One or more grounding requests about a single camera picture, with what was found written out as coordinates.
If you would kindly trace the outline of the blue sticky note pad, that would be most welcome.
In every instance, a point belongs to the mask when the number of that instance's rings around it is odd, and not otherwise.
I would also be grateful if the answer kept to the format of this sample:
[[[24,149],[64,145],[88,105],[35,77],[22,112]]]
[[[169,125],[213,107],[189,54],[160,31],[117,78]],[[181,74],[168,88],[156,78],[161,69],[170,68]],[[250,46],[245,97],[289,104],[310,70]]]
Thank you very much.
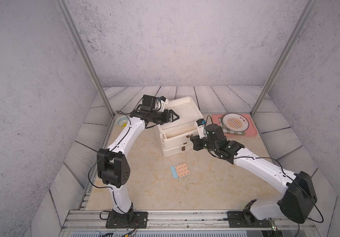
[[[178,178],[177,170],[174,166],[171,167],[171,173],[174,179]]]

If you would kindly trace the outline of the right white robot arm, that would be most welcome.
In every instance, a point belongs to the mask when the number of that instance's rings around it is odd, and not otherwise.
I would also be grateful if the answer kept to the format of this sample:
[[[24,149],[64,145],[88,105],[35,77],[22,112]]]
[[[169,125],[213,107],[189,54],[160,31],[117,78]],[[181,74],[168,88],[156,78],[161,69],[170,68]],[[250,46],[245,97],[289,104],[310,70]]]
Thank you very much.
[[[204,119],[195,123],[198,135],[191,136],[195,151],[207,150],[213,157],[244,168],[274,187],[281,196],[271,201],[251,200],[243,209],[240,221],[253,227],[267,218],[288,218],[303,224],[318,201],[312,178],[301,171],[294,173],[272,158],[259,157],[237,141],[229,141],[222,128],[207,124]]]

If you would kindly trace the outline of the orange patterned sticky pad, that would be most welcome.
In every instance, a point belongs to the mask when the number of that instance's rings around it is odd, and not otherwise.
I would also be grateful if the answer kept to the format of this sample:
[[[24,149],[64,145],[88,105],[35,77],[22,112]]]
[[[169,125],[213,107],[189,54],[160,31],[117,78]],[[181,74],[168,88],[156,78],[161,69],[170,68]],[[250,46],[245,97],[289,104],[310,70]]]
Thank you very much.
[[[175,166],[175,170],[178,178],[185,177],[191,174],[187,163],[182,163]]]

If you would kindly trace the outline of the white top drawer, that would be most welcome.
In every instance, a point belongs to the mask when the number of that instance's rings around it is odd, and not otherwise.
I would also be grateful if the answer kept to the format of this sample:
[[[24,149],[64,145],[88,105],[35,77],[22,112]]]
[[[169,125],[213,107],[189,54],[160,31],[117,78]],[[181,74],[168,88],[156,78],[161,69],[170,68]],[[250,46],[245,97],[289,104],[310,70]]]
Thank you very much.
[[[157,130],[160,134],[160,138],[162,141],[169,140],[175,138],[177,136],[187,136],[193,134],[197,129],[194,126],[188,126],[185,128],[168,128],[162,129],[159,125],[157,126]]]

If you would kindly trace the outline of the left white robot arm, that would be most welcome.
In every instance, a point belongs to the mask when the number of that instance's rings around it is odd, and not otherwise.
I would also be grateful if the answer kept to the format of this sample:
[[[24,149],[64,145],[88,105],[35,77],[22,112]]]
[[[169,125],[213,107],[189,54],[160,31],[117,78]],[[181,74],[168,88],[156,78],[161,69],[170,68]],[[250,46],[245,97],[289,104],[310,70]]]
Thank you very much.
[[[118,138],[107,148],[97,153],[97,175],[109,189],[114,201],[113,210],[119,214],[128,214],[133,209],[126,183],[131,169],[127,155],[138,136],[148,124],[163,125],[179,119],[173,110],[166,109],[169,100],[164,97],[144,95],[129,114],[125,114],[128,123]]]

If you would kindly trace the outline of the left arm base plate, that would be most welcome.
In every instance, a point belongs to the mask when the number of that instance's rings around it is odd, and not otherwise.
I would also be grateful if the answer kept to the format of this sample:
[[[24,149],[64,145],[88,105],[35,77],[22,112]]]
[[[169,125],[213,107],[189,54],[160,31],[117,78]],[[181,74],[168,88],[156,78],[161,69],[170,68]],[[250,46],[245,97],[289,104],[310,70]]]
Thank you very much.
[[[107,229],[145,229],[147,227],[148,212],[129,212],[121,214],[112,211],[106,220]]]

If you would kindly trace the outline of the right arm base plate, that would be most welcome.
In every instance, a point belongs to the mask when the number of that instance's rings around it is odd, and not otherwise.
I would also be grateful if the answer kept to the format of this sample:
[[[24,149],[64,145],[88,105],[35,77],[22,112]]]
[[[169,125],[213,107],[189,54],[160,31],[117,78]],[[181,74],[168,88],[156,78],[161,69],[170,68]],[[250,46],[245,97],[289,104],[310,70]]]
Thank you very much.
[[[250,212],[228,211],[227,219],[230,228],[271,228],[269,220],[258,220]]]

